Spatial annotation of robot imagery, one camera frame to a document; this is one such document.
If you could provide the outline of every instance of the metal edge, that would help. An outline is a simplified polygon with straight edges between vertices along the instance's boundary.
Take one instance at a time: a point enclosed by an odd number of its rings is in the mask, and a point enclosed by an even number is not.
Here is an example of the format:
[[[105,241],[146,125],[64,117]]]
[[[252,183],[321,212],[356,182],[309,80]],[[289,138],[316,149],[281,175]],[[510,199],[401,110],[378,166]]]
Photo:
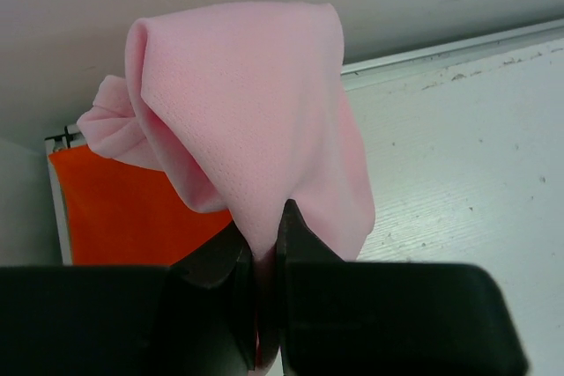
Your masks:
[[[347,91],[500,55],[564,37],[564,19],[345,65]]]
[[[59,246],[61,248],[61,257],[64,265],[72,264],[71,238],[69,236],[69,228],[67,226],[67,212],[64,205],[63,190],[56,170],[51,161],[49,154],[60,149],[66,149],[63,141],[64,136],[51,137],[45,140],[45,152],[47,153],[47,166],[49,179],[51,181],[51,193],[53,195],[53,204],[55,205],[56,229],[59,234]]]

